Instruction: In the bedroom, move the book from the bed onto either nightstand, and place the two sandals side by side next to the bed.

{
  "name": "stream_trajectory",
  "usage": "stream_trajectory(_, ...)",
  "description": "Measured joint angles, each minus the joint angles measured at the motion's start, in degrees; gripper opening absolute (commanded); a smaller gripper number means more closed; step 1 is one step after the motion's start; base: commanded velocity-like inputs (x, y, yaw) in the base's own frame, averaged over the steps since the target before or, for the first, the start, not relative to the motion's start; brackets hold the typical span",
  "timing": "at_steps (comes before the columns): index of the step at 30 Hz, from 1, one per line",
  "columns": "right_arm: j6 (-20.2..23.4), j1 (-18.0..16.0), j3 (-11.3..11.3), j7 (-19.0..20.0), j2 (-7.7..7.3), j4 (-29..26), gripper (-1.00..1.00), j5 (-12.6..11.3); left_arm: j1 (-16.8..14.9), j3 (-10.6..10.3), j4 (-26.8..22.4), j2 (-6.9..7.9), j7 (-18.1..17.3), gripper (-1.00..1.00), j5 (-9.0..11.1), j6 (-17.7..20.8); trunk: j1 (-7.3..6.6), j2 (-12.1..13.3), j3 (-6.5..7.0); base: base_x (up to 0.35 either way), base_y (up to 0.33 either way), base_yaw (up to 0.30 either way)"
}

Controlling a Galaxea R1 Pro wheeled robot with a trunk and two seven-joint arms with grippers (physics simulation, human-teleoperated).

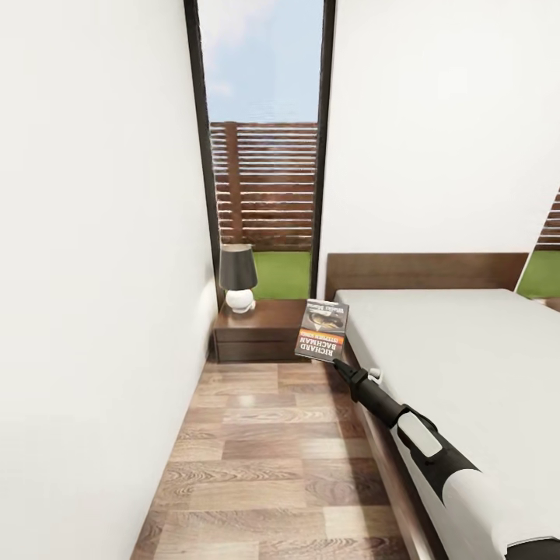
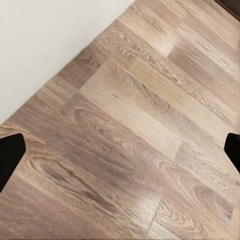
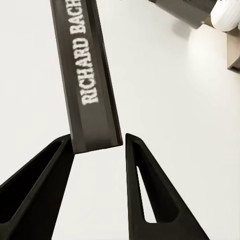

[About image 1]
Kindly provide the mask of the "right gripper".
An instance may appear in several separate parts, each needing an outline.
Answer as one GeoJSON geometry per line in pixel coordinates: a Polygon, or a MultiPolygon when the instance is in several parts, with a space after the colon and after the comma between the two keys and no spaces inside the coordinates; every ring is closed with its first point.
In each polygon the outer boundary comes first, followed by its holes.
{"type": "Polygon", "coordinates": [[[365,369],[358,370],[341,362],[340,359],[333,359],[334,368],[340,373],[340,376],[346,381],[351,390],[351,399],[357,403],[360,401],[373,415],[383,400],[388,395],[384,390],[377,386],[369,377],[368,371],[365,369]]]}

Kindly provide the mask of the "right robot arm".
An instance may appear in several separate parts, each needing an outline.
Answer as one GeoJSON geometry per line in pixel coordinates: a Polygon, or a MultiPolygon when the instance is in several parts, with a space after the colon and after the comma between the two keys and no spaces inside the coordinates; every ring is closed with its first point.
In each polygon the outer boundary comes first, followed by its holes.
{"type": "Polygon", "coordinates": [[[560,560],[560,532],[509,497],[408,404],[382,387],[383,371],[358,370],[333,359],[360,401],[411,450],[415,462],[478,560],[560,560]]]}

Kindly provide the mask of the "hardback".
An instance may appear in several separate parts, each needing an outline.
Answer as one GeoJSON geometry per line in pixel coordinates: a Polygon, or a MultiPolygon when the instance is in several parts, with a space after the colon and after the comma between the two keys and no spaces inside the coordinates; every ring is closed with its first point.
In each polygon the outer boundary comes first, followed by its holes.
{"type": "Polygon", "coordinates": [[[308,299],[295,355],[334,364],[342,360],[349,305],[308,299]]]}

